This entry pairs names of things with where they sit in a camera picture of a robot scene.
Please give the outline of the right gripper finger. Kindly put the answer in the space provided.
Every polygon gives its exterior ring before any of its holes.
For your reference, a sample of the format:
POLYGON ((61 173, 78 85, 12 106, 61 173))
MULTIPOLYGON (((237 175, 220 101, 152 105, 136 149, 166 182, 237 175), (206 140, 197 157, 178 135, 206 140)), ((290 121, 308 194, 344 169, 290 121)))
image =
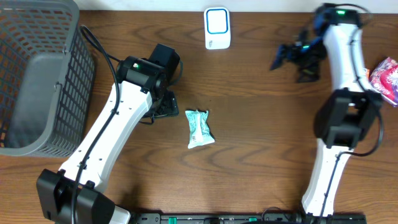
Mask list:
POLYGON ((282 66, 284 59, 286 58, 287 54, 287 46, 282 44, 279 46, 277 54, 275 56, 274 61, 271 64, 270 70, 278 69, 282 66))
POLYGON ((319 80, 318 72, 314 72, 312 70, 304 69, 299 70, 299 76, 297 78, 297 83, 310 83, 316 82, 319 80))

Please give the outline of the mint green wipes packet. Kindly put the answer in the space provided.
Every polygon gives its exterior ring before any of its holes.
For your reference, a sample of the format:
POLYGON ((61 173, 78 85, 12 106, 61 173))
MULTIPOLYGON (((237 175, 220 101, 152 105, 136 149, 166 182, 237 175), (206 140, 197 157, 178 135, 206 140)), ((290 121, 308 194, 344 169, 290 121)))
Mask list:
POLYGON ((185 115, 190 128, 190 136, 188 148, 192 149, 197 146, 204 146, 215 142, 211 135, 210 128, 207 124, 209 111, 192 111, 187 110, 185 115))

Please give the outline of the purple pink floral pack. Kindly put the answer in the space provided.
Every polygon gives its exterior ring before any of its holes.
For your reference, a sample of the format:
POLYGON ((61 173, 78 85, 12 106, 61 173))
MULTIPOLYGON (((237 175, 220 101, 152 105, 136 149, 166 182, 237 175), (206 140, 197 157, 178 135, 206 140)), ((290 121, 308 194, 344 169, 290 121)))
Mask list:
POLYGON ((370 74, 369 82, 392 106, 397 107, 397 61, 384 59, 370 74))

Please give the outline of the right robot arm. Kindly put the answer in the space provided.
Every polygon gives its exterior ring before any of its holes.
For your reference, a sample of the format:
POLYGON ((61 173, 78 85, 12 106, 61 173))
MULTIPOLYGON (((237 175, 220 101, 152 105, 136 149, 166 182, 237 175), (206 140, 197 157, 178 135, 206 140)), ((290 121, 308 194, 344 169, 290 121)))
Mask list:
POLYGON ((304 26, 293 44, 279 46, 271 70, 284 61, 298 67, 299 83, 319 79, 320 62, 328 58, 332 93, 315 115, 313 132, 317 156, 306 192, 303 214, 291 223, 353 223, 364 218, 334 214, 341 176, 351 156, 367 157, 377 151, 384 135, 380 113, 382 95, 372 89, 364 72, 361 48, 362 21, 355 4, 324 3, 310 24, 315 38, 308 40, 304 26))

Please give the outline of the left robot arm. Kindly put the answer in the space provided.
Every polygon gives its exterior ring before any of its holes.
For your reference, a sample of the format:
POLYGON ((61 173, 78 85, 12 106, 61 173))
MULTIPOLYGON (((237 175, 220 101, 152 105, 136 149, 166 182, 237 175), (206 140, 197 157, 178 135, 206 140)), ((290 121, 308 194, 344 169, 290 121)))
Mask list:
POLYGON ((55 223, 130 223, 132 213, 104 195, 114 164, 133 129, 148 119, 177 116, 170 86, 183 65, 176 51, 157 44, 149 58, 129 56, 117 66, 109 98, 76 151, 57 172, 36 183, 44 218, 55 223))

